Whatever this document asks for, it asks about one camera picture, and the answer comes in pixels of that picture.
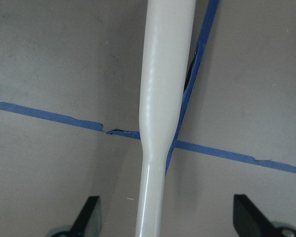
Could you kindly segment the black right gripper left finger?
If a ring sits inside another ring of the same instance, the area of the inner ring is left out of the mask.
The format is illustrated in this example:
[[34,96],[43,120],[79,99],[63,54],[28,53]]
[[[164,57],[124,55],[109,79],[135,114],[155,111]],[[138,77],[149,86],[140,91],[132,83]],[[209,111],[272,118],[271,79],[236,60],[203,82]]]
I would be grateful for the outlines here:
[[90,196],[69,231],[69,237],[98,237],[101,232],[101,198]]

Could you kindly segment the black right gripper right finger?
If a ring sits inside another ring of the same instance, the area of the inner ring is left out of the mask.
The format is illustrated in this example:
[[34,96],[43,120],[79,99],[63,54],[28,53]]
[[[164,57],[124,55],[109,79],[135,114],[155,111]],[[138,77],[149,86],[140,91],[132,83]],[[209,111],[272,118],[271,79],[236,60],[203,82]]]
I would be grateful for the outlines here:
[[233,226],[239,237],[277,237],[271,222],[246,195],[233,197]]

